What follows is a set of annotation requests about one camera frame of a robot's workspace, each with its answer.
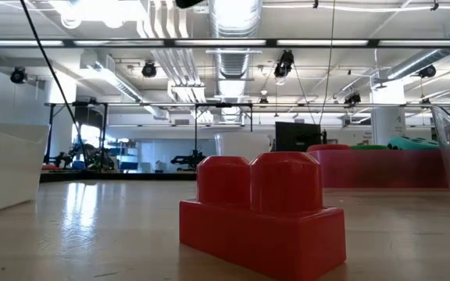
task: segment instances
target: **ceiling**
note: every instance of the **ceiling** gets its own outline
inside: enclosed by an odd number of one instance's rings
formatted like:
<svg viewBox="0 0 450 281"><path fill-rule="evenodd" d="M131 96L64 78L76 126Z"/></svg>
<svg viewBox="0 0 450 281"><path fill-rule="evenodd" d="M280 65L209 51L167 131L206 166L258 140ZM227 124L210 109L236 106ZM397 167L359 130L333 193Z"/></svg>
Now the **ceiling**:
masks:
<svg viewBox="0 0 450 281"><path fill-rule="evenodd" d="M337 1L337 5L356 8L398 8L406 1L397 0L345 0ZM407 7L419 7L432 5L431 0L413 0ZM440 0L440 5L450 5L450 0ZM293 1L276 0L263 2L264 6L293 5ZM297 1L296 5L311 5L313 1ZM320 1L321 5L332 5L332 1ZM32 33L20 4L17 2L0 4L0 38L21 37L32 38ZM51 6L46 2L35 2L34 9L49 9ZM439 9L437 11L421 10L397 12L389 21L387 19L394 15L392 12L348 12L334 11L334 37L339 38L444 38L450 34L450 9ZM85 22L75 30L67 30L60 23L60 15L56 11L33 11L34 24L41 38L139 38L135 22L127 22L121 28L111 29L102 22ZM191 37L210 37L209 15L205 13L187 13L187 28ZM281 9L263 8L261 25L258 37L290 37L290 38L329 38L333 19L331 9ZM298 69L299 79L295 71L288 75L286 84L276 86L273 75L267 79L272 65L279 58L282 49L259 49L261 54L254 55L249 70L252 81L247 82L246 94L251 100L259 100L260 91L267 90L270 102L299 102L304 101L302 90L308 101L324 102L331 101L331 97L338 94L340 90L356 79L359 74L368 69L386 68L395 66L420 52L417 49L379 49L377 51L377 62L373 49L294 49L295 65ZM125 76L143 95L150 101L169 102L167 94L167 78L162 77L147 79L141 75L141 68L145 60L154 59L150 50L147 49L101 49L100 56L110 54L116 60L116 70ZM40 58L37 49L16 50L0 49L0 56L4 58ZM76 52L65 50L50 51L50 56L58 63L67 64L77 58ZM216 95L216 79L213 55L205 53L203 49L194 50L195 63L198 66L200 77L206 85L205 96L209 101ZM135 66L134 71L128 70L128 66ZM434 64L437 68L437 76L450 71L450 56ZM329 82L324 77L327 70L331 69ZM36 70L37 75L46 75L45 69ZM107 101L120 101L119 91L110 87L104 81L98 79L89 81L97 87L80 85L78 94L81 96L97 96ZM417 87L420 82L412 78L406 84L406 100L417 100L422 91L432 94L450 88L450 75L435 80L434 83L425 85L423 89ZM362 101L369 101L369 87L360 89ZM450 96L438 99L436 102L450 102Z"/></svg>

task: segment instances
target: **computer monitor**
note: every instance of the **computer monitor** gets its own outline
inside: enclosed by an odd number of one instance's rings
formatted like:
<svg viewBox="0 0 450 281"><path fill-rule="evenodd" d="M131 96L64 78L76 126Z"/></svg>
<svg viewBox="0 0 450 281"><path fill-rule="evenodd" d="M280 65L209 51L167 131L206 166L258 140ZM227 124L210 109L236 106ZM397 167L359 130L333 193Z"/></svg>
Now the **computer monitor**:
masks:
<svg viewBox="0 0 450 281"><path fill-rule="evenodd" d="M275 122L275 151L302 151L321 144L320 125Z"/></svg>

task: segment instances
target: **wooden floor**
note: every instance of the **wooden floor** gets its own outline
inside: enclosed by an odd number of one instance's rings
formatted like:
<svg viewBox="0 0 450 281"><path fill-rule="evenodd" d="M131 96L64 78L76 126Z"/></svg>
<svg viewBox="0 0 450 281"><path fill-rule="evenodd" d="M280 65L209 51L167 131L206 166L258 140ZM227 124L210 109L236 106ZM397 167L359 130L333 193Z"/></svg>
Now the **wooden floor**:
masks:
<svg viewBox="0 0 450 281"><path fill-rule="evenodd" d="M270 280L178 242L194 182L49 183L0 212L0 280ZM450 281L445 191L328 190L348 260L321 280Z"/></svg>

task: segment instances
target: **green object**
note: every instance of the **green object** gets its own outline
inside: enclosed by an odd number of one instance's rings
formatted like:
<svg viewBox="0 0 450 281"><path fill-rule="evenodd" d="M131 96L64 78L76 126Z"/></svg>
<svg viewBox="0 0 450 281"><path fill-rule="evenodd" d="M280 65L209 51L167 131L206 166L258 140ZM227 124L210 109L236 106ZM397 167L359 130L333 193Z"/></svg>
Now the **green object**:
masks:
<svg viewBox="0 0 450 281"><path fill-rule="evenodd" d="M350 147L354 150L384 150L388 149L386 145L377 145L377 144L371 144L371 145L354 145Z"/></svg>
<svg viewBox="0 0 450 281"><path fill-rule="evenodd" d="M388 148L395 150L431 150L438 149L438 142L422 137L394 137L388 143Z"/></svg>

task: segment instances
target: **white column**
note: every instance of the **white column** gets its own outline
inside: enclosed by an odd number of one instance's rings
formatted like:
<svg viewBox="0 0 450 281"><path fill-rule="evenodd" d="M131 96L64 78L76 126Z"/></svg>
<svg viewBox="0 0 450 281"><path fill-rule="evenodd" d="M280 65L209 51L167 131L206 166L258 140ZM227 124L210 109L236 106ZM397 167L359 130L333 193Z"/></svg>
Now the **white column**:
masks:
<svg viewBox="0 0 450 281"><path fill-rule="evenodd" d="M76 81L67 75L57 73L60 80L60 85L69 103L76 101ZM62 104L63 97L60 94L59 87L54 80L46 81L45 91L48 97L48 102ZM55 114L62 108L61 105L55 107ZM61 151L68 152L72 147L72 118L70 117L67 108L64 108L53 119L52 128L52 146L50 148L50 156L54 157Z"/></svg>
<svg viewBox="0 0 450 281"><path fill-rule="evenodd" d="M380 88L371 82L371 102L374 104L405 104L404 85L401 80L391 81ZM403 108L374 108L371 112L373 143L387 145L393 137L405 135Z"/></svg>

